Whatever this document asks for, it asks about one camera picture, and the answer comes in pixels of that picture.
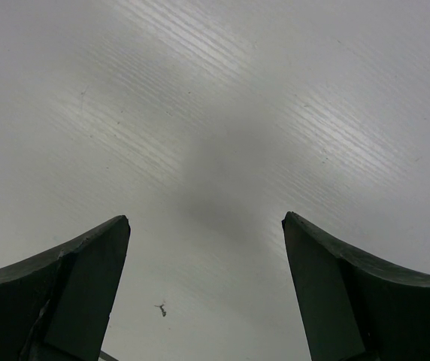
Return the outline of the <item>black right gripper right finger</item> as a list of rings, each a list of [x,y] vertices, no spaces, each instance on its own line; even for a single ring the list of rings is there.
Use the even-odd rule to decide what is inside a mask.
[[[430,275],[341,241],[295,212],[282,227],[312,360],[430,360]]]

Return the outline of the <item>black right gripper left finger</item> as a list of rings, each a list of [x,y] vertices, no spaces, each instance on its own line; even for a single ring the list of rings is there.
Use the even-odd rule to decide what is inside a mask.
[[[129,237],[120,215],[0,268],[0,360],[98,360]]]

